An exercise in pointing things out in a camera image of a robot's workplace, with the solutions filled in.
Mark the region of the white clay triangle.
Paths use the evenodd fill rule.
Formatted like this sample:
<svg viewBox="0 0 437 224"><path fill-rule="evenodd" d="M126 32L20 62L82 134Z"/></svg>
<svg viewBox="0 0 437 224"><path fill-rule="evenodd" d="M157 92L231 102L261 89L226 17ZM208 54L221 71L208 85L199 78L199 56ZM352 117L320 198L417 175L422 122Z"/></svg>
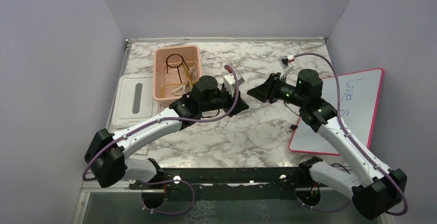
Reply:
<svg viewBox="0 0 437 224"><path fill-rule="evenodd" d="M191 91L191 85L180 85L172 93L174 96L183 96Z"/></svg>

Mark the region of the yellow rubber tube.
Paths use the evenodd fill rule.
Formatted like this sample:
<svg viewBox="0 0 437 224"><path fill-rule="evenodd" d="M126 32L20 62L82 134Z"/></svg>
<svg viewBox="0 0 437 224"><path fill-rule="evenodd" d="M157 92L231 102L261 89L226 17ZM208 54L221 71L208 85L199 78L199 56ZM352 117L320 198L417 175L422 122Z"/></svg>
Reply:
<svg viewBox="0 0 437 224"><path fill-rule="evenodd" d="M179 68L182 77L182 83L179 82L177 72L176 71L173 72L173 74L176 74L176 79L169 79L164 81L164 85L160 90L161 95L163 97L174 96L172 95L172 93L178 86L185 85L185 84L188 85L189 84L188 74L192 66L193 64L189 64L188 66L183 65Z"/></svg>

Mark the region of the black metal ring stand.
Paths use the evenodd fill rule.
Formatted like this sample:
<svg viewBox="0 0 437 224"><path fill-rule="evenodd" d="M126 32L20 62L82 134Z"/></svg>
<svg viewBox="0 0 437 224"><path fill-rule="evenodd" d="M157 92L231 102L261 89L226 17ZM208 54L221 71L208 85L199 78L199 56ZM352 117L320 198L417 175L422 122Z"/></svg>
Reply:
<svg viewBox="0 0 437 224"><path fill-rule="evenodd" d="M170 62L170 59L172 57L178 57L180 60L179 62ZM172 69L176 69L177 72L177 76L179 79L179 82L182 83L182 77L181 77L181 73L180 73L180 67L183 65L187 65L185 62L184 57L181 54L170 54L167 56L167 58L165 59L165 68L166 68L166 73L168 74L170 71L170 68Z"/></svg>

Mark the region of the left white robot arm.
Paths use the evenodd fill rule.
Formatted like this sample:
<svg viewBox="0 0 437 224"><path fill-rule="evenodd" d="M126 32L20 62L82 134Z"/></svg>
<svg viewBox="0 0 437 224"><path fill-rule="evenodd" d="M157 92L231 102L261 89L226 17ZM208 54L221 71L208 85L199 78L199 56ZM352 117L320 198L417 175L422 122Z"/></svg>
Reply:
<svg viewBox="0 0 437 224"><path fill-rule="evenodd" d="M127 162L128 158L151 142L171 133L181 131L195 123L205 123L204 112L220 111L220 117L211 118L214 122L227 116L234 116L249 108L241 98L239 87L244 78L239 73L224 75L223 84L218 85L212 76L202 76L194 83L192 90L173 101L156 116L135 126L109 132L106 128L97 131L85 153L87 170L93 173L100 187L107 188L122 179L132 177L141 180L149 188L161 184L162 174L157 163L146 160L138 168Z"/></svg>

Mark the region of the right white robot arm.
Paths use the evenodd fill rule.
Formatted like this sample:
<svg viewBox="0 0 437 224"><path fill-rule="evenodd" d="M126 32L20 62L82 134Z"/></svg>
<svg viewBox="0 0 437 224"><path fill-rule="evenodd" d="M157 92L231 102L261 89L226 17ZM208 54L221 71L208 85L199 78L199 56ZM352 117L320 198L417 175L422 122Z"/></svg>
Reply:
<svg viewBox="0 0 437 224"><path fill-rule="evenodd" d="M348 174L312 159L300 163L298 182L310 186L324 184L350 199L356 210L373 220L405 200L407 175L393 170L362 145L344 124L339 111L322 98L323 81L315 70L299 71L296 85L290 85L280 73L271 73L261 85L247 94L262 103L278 100L299 107L301 120L324 138L347 162L354 174Z"/></svg>

